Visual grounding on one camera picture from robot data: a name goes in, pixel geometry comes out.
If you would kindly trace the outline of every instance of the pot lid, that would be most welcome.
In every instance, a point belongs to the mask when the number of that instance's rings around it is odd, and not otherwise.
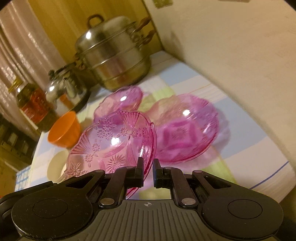
[[[99,18],[101,22],[91,26],[90,20],[93,18]],[[91,15],[87,19],[88,31],[77,39],[75,48],[78,53],[88,50],[99,42],[123,31],[131,23],[131,20],[126,16],[119,16],[105,21],[99,14]]]

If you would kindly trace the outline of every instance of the black circular joint cover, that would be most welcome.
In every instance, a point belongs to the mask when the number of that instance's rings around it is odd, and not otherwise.
[[[12,220],[22,236],[53,240],[73,235],[92,217],[92,204],[75,188],[58,192],[47,188],[16,202]]]
[[[204,220],[230,238],[260,239],[274,234],[283,221],[281,206],[270,197],[251,192],[210,196],[202,208]]]

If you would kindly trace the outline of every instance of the metal screw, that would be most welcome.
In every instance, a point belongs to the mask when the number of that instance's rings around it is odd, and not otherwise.
[[[106,198],[101,199],[101,203],[103,205],[112,205],[113,203],[115,203],[115,201],[113,198],[106,197]]]
[[[193,205],[196,203],[196,201],[193,198],[187,197],[183,198],[181,203],[183,203],[184,205]]]

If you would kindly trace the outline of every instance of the bottle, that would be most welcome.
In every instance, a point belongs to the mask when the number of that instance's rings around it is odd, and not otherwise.
[[[16,90],[19,109],[38,127],[47,132],[57,121],[58,116],[46,101],[44,92],[36,84],[24,84],[18,77],[8,92]]]

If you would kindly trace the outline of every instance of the crosshair symbol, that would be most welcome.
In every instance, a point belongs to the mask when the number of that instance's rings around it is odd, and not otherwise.
[[[144,203],[144,205],[145,205],[146,207],[149,207],[149,206],[152,205],[152,203],[150,203],[150,202],[146,202],[146,203]]]

